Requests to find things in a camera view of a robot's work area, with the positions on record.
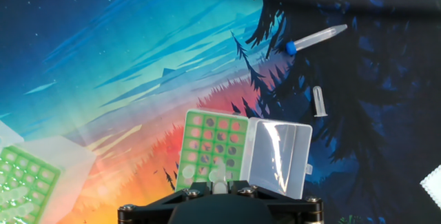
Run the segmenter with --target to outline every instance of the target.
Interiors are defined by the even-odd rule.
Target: blue cap
[[[297,53],[296,45],[294,45],[293,41],[287,43],[287,53],[291,56]]]

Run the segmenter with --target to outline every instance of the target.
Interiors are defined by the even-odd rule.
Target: pine tree silhouette
[[[274,87],[268,95],[262,94],[257,100],[260,112],[272,119],[310,123],[315,130],[314,141],[325,140],[326,146],[335,141],[336,149],[331,155],[331,163],[351,158],[359,163],[348,201],[361,191],[377,216],[387,214],[396,217],[396,206],[401,204],[397,199],[402,198],[402,182],[396,180],[396,174],[382,153],[386,141],[377,131],[378,123],[369,116],[365,106],[397,106],[415,84],[430,85],[425,92],[418,90],[418,95],[432,97],[430,100],[426,98],[426,102],[441,99],[441,92],[433,90],[435,85],[437,89],[441,88],[439,69],[436,69],[440,68],[441,60],[434,60],[429,52],[422,54],[426,49],[432,54],[441,52],[441,46],[434,43],[441,38],[436,28],[439,21],[432,20],[431,25],[418,24],[413,17],[408,17],[410,23],[402,19],[384,21],[380,15],[351,12],[351,6],[342,0],[334,0],[329,6],[317,0],[302,1],[316,2],[317,8],[293,6],[283,0],[263,0],[256,31],[245,43],[254,47],[271,39],[268,57],[271,52],[282,52],[286,42],[328,28],[330,23],[347,23],[349,28],[329,41],[332,46],[317,45],[299,52],[292,63],[288,63],[286,72],[276,68],[278,79],[271,73]],[[381,0],[376,3],[361,1],[366,1],[366,6],[371,5],[373,9],[381,4]],[[270,37],[272,28],[277,28],[277,31]],[[385,36],[387,42],[378,38]],[[412,38],[421,36],[424,39],[416,41]],[[237,39],[235,42],[240,58],[245,58],[254,79],[252,82],[261,80],[257,72],[250,70],[246,50]],[[302,113],[299,113],[299,105],[294,104],[300,103],[307,93],[311,95],[315,85],[322,87],[329,114],[329,117],[322,119],[322,123],[317,123],[312,117],[312,104],[302,108]],[[258,115],[257,110],[249,108],[245,101],[244,106],[247,115]]]
[[[164,169],[164,173],[165,173],[165,175],[167,177],[167,182],[169,182],[170,183],[170,187],[172,187],[172,189],[175,190],[175,187],[173,185],[172,177],[167,173],[167,171],[165,170],[164,167],[163,167],[163,169]]]
[[[233,107],[233,111],[234,111],[235,113],[240,114],[240,110],[239,110],[239,108],[237,108],[237,106],[234,105],[234,103],[232,103],[232,107]]]

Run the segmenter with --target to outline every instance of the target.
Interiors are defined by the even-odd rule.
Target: dark blue tree
[[[315,141],[325,141],[326,146],[336,142],[330,158],[332,163],[357,160],[358,173],[347,194],[348,202],[354,203],[352,196],[357,196],[355,201],[371,204],[370,214],[389,217],[396,223],[417,223],[422,213],[430,213],[428,215],[433,217],[434,212],[423,207],[410,207],[409,198],[423,202],[427,202],[428,198],[423,199],[424,192],[416,188],[419,187],[417,183],[412,182],[412,186],[403,183],[398,177],[401,172],[391,168],[393,161],[388,161],[383,154],[390,148],[383,137],[382,119],[373,116],[371,110],[398,110],[408,104],[414,104],[413,108],[421,110],[418,107],[421,103],[409,103],[409,97],[420,100],[421,96],[428,96],[430,98],[424,99],[427,106],[441,112],[440,106],[434,104],[434,99],[441,100],[441,79],[440,73],[437,73],[441,60],[433,59],[433,54],[441,52],[440,46],[435,44],[441,38],[437,28],[439,21],[429,18],[427,23],[427,20],[421,22],[416,17],[380,15],[379,12],[386,11],[382,8],[383,0],[359,0],[364,1],[371,14],[357,13],[343,0],[326,1],[326,4],[319,0],[302,0],[305,3],[316,2],[315,8],[293,5],[285,0],[262,1],[259,24],[246,43],[254,47],[271,39],[267,57],[272,52],[282,52],[288,41],[341,23],[349,26],[337,37],[299,52],[285,73],[276,70],[280,80],[271,74],[274,88],[257,100],[262,116],[310,123],[314,126]],[[271,37],[272,28],[277,30]],[[302,104],[305,95],[310,95],[315,85],[322,87],[329,113],[329,117],[320,121],[312,117],[310,102]],[[259,115],[256,110],[247,110],[246,113]],[[429,130],[433,133],[432,129],[418,127],[415,133],[424,136],[424,132]],[[421,142],[434,144],[433,140],[431,143],[426,140]],[[435,163],[434,155],[429,161],[425,161],[427,168]]]

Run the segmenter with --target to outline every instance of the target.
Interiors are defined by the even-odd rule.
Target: clear plastic lid
[[[311,137],[310,125],[251,118],[240,179],[302,198]]]

